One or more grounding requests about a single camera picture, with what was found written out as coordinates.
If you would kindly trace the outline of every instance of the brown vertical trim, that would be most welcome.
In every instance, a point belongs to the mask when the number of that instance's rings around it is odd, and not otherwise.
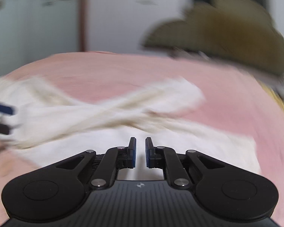
[[[80,51],[85,52],[85,19],[86,19],[87,0],[80,0],[79,4],[79,45]]]

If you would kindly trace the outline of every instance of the bed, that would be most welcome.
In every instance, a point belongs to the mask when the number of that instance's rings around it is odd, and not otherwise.
[[[56,54],[25,65],[7,77],[22,80],[34,75],[89,103],[119,96],[167,77],[182,76],[194,83],[207,101],[196,111],[178,116],[255,139],[262,175],[279,191],[272,218],[284,226],[284,112],[246,72],[201,61],[85,52]],[[8,219],[1,203],[2,188],[9,180],[36,168],[4,149],[0,142],[0,225]]]

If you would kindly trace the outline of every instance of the white cloth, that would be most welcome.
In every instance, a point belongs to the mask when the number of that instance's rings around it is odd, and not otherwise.
[[[240,168],[260,172],[252,138],[221,132],[167,115],[197,108],[204,96],[185,79],[168,79],[97,105],[74,100],[41,78],[12,82],[0,78],[0,102],[16,107],[3,122],[15,129],[0,135],[20,156],[46,166],[87,149],[98,154],[127,146],[137,138],[137,165],[121,170],[119,179],[162,178],[161,170],[146,168],[144,142],[172,147],[178,153],[195,149]]]

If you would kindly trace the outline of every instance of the logo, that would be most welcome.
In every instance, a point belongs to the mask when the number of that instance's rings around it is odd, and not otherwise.
[[[145,186],[145,184],[144,183],[138,183],[138,184],[136,184],[136,186],[141,189],[141,188],[143,188]]]

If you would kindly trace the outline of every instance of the ribbed gray panel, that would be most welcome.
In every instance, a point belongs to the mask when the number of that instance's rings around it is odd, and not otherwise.
[[[189,191],[166,181],[116,181],[110,189],[94,191],[72,215],[52,223],[11,219],[4,227],[276,227],[270,219],[242,224],[208,214]]]

